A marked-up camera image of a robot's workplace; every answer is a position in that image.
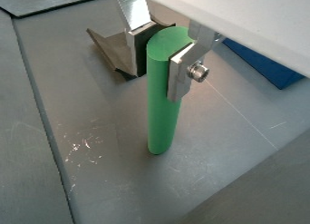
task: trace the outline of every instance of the blue panel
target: blue panel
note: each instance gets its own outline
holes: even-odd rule
[[[303,78],[290,68],[274,62],[232,40],[225,39],[223,43],[279,89],[286,88]]]

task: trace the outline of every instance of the bolt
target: bolt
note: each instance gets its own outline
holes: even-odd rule
[[[205,68],[200,61],[196,61],[188,68],[187,68],[187,76],[188,78],[193,79],[197,83],[201,83],[208,75],[209,69]]]

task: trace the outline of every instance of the metal bracket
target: metal bracket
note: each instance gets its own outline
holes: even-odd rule
[[[148,39],[163,28],[175,24],[163,24],[149,16],[145,0],[113,0],[113,2],[123,19],[124,32],[109,37],[103,37],[89,29],[86,32],[111,70],[132,79],[147,73]]]
[[[192,20],[188,36],[193,43],[169,61],[167,98],[171,102],[179,101],[188,93],[191,79],[199,83],[205,79],[208,69],[200,64],[203,56],[224,40],[219,33]]]

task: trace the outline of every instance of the scratch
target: scratch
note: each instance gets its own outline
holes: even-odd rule
[[[193,184],[196,184],[203,178],[204,178],[204,176],[201,176],[201,177],[193,182]]]
[[[84,140],[84,146],[91,149],[91,147],[88,146],[86,140]]]
[[[177,172],[180,172],[180,170],[176,170],[171,165],[169,165],[169,168],[172,169],[172,170],[175,170],[175,171],[177,171]]]
[[[29,129],[32,129],[32,130],[37,131],[38,133],[41,133],[42,135],[45,135],[45,133],[40,129],[37,129],[36,127],[30,126],[29,124],[26,124],[24,122],[14,122],[13,125],[12,125],[12,128],[10,128],[10,140],[13,139],[13,132],[14,132],[16,128],[20,125],[24,125]]]
[[[229,105],[229,107],[236,111],[236,113],[240,115],[240,117],[244,119],[244,121],[251,125],[251,127],[258,131],[258,133],[260,134],[260,136],[264,138],[264,140],[268,142],[268,144],[274,147],[274,149],[278,151],[278,147],[275,146],[275,144],[266,138],[266,136],[262,134],[262,132],[258,130],[258,128],[254,126],[252,122],[246,118],[246,116],[241,114],[241,112],[237,110],[237,108],[235,107],[235,105],[228,101],[228,99],[224,97],[223,94],[220,94],[220,92],[213,88],[213,86],[209,84],[209,82],[207,82],[207,84],[211,86],[211,88],[216,91],[216,93],[219,94],[219,96],[224,99],[225,103]]]
[[[175,187],[171,186],[169,189],[173,191],[173,194],[176,195],[176,197],[180,198],[180,194],[177,193]]]
[[[283,124],[286,124],[287,122],[282,122],[280,124],[278,124],[278,125],[275,125],[275,126],[271,126],[271,127],[268,127],[268,129],[274,129],[274,128],[276,128],[278,126],[280,126],[280,125],[283,125]]]

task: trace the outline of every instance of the green plastic rod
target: green plastic rod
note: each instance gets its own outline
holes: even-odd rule
[[[161,154],[172,144],[180,101],[167,99],[168,61],[191,41],[181,26],[163,29],[148,40],[148,150],[152,154]]]

